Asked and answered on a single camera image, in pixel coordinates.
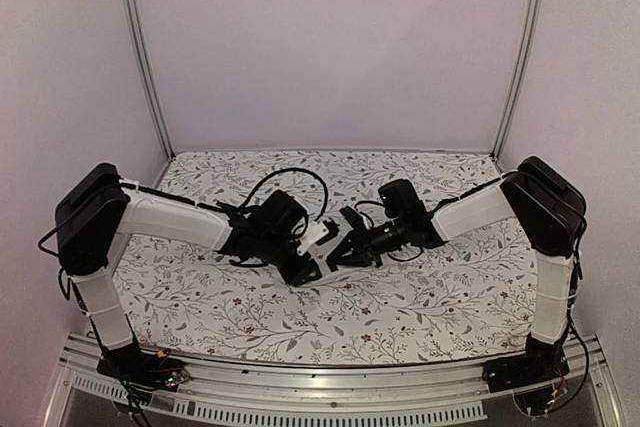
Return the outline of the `white remote control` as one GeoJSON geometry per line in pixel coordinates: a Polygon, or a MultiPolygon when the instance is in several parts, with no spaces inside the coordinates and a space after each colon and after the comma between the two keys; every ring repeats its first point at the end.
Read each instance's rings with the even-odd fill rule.
{"type": "Polygon", "coordinates": [[[339,266],[329,264],[325,259],[318,259],[317,264],[321,273],[321,278],[334,278],[338,274],[344,272],[339,266]]]}

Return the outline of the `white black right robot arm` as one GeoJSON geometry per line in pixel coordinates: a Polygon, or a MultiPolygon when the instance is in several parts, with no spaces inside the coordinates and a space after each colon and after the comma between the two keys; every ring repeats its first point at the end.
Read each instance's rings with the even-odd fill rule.
{"type": "Polygon", "coordinates": [[[402,178],[378,195],[385,221],[369,220],[365,202],[344,208],[350,229],[328,257],[333,268],[377,267],[361,284],[361,312],[391,320],[364,328],[349,352],[457,359],[523,349],[524,382],[552,371],[581,277],[583,195],[536,157],[439,201],[402,178]]]}

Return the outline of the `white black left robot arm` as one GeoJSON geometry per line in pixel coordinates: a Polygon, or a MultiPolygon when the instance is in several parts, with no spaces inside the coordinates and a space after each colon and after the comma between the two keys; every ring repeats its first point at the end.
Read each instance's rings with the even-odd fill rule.
{"type": "Polygon", "coordinates": [[[311,249],[335,236],[333,224],[311,215],[292,195],[275,190],[253,205],[200,202],[123,178],[115,165],[94,167],[56,206],[54,226],[37,242],[55,258],[75,292],[111,366],[128,381],[148,373],[146,355],[108,271],[113,243],[136,237],[194,245],[230,257],[237,267],[272,266],[289,286],[317,280],[311,249]]]}

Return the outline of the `floral patterned table mat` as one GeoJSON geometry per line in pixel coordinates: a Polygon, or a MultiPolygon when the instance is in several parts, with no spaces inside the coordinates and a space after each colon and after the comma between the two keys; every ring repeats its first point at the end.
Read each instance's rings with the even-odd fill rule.
{"type": "MultiPolygon", "coordinates": [[[[258,203],[272,191],[292,195],[311,214],[366,203],[366,217],[385,216],[378,189],[406,178],[425,201],[439,201],[495,178],[493,160],[472,154],[394,152],[191,152],[177,155],[159,183],[162,191],[206,203],[258,203]]],[[[136,237],[114,282],[140,343],[182,352],[301,364],[404,364],[455,361],[353,355],[367,327],[388,329],[380,312],[363,315],[361,284],[377,267],[343,269],[334,278],[290,287],[272,267],[236,268],[194,245],[136,237]]]]}

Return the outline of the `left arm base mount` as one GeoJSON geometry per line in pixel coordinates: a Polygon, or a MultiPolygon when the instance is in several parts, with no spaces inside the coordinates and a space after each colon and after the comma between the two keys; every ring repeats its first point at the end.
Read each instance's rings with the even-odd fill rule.
{"type": "Polygon", "coordinates": [[[170,356],[168,349],[150,354],[137,344],[102,351],[97,371],[133,387],[148,391],[176,391],[191,379],[183,361],[170,356]]]}

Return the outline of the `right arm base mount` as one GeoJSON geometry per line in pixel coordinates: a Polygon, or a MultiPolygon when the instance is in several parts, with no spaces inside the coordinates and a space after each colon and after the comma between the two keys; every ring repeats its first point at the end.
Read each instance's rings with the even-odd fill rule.
{"type": "Polygon", "coordinates": [[[482,379],[489,391],[495,393],[550,381],[568,373],[569,365],[563,352],[525,352],[487,361],[482,379]]]}

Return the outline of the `aluminium front rail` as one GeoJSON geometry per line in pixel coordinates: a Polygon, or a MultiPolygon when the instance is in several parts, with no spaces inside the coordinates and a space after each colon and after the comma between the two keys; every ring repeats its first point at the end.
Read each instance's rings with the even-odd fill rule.
{"type": "Polygon", "coordinates": [[[569,373],[553,381],[553,407],[535,414],[539,383],[491,392],[484,360],[382,366],[269,364],[182,354],[190,379],[131,409],[115,379],[97,370],[90,337],[68,337],[45,407],[47,426],[623,426],[599,340],[570,340],[569,373]]]}

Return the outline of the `right aluminium frame post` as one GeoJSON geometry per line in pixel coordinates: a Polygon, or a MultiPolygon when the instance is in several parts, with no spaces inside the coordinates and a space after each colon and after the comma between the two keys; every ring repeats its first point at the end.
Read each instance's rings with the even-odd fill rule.
{"type": "Polygon", "coordinates": [[[526,0],[524,21],[516,51],[515,63],[509,80],[498,130],[491,150],[491,156],[496,162],[500,162],[505,151],[515,117],[533,49],[542,1],[543,0],[526,0]]]}

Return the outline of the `aluminium frame post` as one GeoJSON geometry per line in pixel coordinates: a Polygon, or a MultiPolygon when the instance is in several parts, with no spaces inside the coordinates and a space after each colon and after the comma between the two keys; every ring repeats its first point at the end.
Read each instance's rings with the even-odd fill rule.
{"type": "Polygon", "coordinates": [[[543,0],[526,0],[524,21],[516,51],[515,63],[509,80],[498,130],[491,150],[491,156],[496,162],[500,162],[505,151],[515,117],[533,49],[542,1],[543,0]]]}
{"type": "Polygon", "coordinates": [[[167,161],[170,161],[175,157],[175,151],[170,139],[167,122],[162,112],[160,98],[153,76],[138,1],[122,0],[122,3],[134,52],[134,59],[151,122],[163,156],[167,161]]]}

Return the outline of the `left aluminium frame post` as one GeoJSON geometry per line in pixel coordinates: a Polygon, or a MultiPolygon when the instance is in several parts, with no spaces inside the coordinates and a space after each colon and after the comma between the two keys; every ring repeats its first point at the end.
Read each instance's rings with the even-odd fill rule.
{"type": "Polygon", "coordinates": [[[162,112],[160,98],[153,76],[138,1],[122,0],[122,3],[134,52],[134,59],[151,122],[163,156],[167,161],[170,161],[175,157],[175,151],[170,139],[167,122],[162,112]]]}

